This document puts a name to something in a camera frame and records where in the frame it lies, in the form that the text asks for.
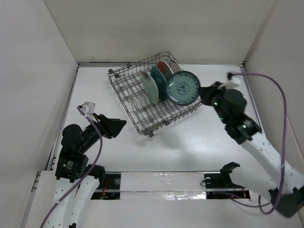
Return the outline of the small blue patterned plate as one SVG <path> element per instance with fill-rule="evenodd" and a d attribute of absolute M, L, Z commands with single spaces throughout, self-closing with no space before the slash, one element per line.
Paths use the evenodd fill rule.
<path fill-rule="evenodd" d="M 199 96 L 200 81 L 189 71 L 180 71 L 172 75 L 166 85 L 168 98 L 176 105 L 192 104 Z"/>

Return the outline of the white green rimmed plate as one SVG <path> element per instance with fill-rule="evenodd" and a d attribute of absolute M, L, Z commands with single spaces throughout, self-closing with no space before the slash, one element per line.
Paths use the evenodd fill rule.
<path fill-rule="evenodd" d="M 169 59 L 168 60 L 168 65 L 169 65 L 169 67 L 171 68 L 171 70 L 173 71 L 174 74 L 177 73 L 177 72 L 183 71 L 183 69 L 179 65 L 179 63 L 174 59 Z"/>

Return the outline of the red teal floral plate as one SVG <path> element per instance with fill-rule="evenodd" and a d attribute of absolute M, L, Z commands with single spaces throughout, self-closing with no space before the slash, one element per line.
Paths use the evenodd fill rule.
<path fill-rule="evenodd" d="M 157 68 L 164 74 L 167 80 L 169 80 L 172 77 L 173 71 L 165 61 L 162 60 L 159 61 L 157 63 Z"/>

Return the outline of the light green floral plate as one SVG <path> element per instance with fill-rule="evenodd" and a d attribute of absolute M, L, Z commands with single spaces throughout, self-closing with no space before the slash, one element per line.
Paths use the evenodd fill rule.
<path fill-rule="evenodd" d="M 145 93 L 149 96 L 152 104 L 158 104 L 159 91 L 154 79 L 146 71 L 142 72 L 142 84 Z"/>

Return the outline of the dark teal scalloped plate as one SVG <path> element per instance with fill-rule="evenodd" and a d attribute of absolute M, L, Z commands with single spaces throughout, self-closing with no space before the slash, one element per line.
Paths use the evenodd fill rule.
<path fill-rule="evenodd" d="M 166 101 L 167 100 L 167 94 L 166 94 L 167 79 L 165 78 L 164 74 L 156 66 L 153 66 L 151 68 L 150 73 L 158 87 L 159 99 L 162 101 Z"/>

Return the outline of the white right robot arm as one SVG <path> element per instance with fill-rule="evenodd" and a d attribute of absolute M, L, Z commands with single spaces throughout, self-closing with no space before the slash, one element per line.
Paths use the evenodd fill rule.
<path fill-rule="evenodd" d="M 200 87 L 193 82 L 170 82 L 166 93 L 178 105 L 201 97 L 217 117 L 197 117 L 185 127 L 172 128 L 136 141 L 124 134 L 107 147 L 109 156 L 128 171 L 202 171 L 220 168 L 218 181 L 225 188 L 245 186 L 271 202 L 290 218 L 304 205 L 304 177 L 278 153 L 251 118 L 242 93 L 216 82 Z"/>

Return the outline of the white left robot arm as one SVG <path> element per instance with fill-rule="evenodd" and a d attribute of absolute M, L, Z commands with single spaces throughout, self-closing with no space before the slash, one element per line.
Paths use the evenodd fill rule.
<path fill-rule="evenodd" d="M 103 114 L 86 115 L 85 119 L 90 123 L 85 129 L 70 124 L 62 131 L 53 206 L 43 219 L 42 228 L 77 227 L 94 191 L 105 185 L 105 169 L 96 164 L 103 138 L 117 137 L 127 121 Z"/>

